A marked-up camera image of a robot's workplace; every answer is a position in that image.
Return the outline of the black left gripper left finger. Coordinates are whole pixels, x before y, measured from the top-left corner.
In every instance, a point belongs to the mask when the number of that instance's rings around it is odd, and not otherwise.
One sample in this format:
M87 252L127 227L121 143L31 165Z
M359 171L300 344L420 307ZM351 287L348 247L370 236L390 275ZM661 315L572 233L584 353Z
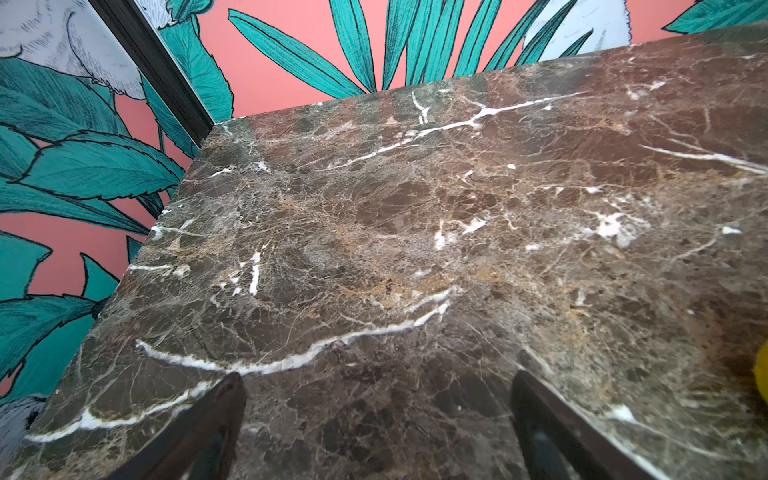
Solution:
M236 459L247 401L230 373L162 430L109 479L226 479Z

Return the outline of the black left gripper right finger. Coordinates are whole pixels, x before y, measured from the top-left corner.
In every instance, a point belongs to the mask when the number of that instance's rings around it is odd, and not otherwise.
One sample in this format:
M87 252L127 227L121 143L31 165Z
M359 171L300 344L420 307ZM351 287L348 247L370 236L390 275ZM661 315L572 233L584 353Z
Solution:
M531 373L516 373L510 391L512 424L532 479L650 479L556 392Z

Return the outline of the yellow fake apple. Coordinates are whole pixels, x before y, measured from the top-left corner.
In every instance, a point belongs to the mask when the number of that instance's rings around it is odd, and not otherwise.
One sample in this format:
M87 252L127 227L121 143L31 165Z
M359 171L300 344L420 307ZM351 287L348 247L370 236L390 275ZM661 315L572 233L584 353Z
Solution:
M765 342L757 352L753 367L756 388L764 400L768 403L768 343Z

